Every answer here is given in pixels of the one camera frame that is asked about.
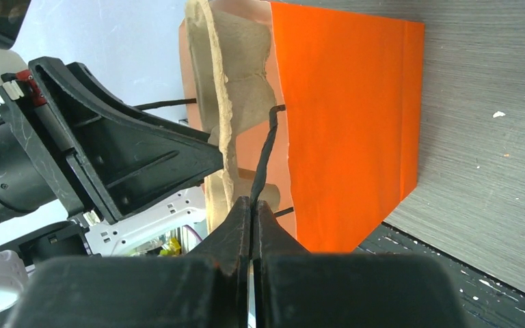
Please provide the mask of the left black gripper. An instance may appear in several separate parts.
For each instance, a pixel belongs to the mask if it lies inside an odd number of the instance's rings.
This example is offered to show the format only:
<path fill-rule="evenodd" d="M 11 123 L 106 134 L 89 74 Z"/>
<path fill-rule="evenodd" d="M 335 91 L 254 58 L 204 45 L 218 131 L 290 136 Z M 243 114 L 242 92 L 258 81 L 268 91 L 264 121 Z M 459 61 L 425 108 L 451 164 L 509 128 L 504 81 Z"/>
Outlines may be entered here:
<path fill-rule="evenodd" d="M 0 76 L 4 119 L 70 217 L 118 222 L 222 168 L 207 133 L 123 103 L 85 65 L 41 57 L 29 70 Z"/>

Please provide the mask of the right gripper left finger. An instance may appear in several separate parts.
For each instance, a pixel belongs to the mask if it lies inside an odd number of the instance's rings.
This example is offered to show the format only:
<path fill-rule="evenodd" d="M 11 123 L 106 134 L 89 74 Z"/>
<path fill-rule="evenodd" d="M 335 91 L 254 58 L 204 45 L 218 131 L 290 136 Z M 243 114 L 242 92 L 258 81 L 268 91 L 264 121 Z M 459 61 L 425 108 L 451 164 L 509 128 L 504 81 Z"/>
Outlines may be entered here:
<path fill-rule="evenodd" d="M 7 327 L 246 327 L 251 202 L 184 256 L 44 262 Z"/>

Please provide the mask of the orange paper bag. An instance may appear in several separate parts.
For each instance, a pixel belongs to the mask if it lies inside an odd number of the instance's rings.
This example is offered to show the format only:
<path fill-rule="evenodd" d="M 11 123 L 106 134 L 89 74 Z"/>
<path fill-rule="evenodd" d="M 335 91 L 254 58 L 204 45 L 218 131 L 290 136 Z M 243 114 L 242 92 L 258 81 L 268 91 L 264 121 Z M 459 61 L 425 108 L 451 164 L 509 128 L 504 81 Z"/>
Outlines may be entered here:
<path fill-rule="evenodd" d="M 293 209 L 280 223 L 306 249 L 355 249 L 418 183 L 425 24 L 279 1 L 211 2 L 271 29 L 267 80 L 284 110 L 260 198 Z M 184 19 L 183 88 L 196 99 L 190 125 L 202 130 Z M 237 137 L 239 175 L 253 184 L 268 131 L 269 119 Z"/>

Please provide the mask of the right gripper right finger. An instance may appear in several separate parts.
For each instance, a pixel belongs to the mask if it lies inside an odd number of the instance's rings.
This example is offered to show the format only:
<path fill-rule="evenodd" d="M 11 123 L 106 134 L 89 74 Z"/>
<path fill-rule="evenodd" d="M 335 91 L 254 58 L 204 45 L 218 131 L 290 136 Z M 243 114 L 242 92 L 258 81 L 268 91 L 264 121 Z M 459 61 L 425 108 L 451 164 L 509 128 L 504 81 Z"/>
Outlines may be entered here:
<path fill-rule="evenodd" d="M 258 327 L 465 327 L 446 271 L 414 254 L 313 254 L 253 207 Z"/>

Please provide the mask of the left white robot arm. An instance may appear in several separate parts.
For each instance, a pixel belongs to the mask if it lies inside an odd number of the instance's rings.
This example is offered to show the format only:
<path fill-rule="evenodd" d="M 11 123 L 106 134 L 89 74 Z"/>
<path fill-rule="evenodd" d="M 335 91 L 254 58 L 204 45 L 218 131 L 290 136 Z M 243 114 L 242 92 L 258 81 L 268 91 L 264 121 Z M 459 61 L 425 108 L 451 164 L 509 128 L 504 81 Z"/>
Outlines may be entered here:
<path fill-rule="evenodd" d="M 222 167 L 207 133 L 125 104 L 84 64 L 24 61 L 12 47 L 29 6 L 0 1 L 0 223 L 54 200 L 68 220 L 0 246 L 0 312 L 28 266 L 86 254 L 91 219 L 121 224 Z"/>

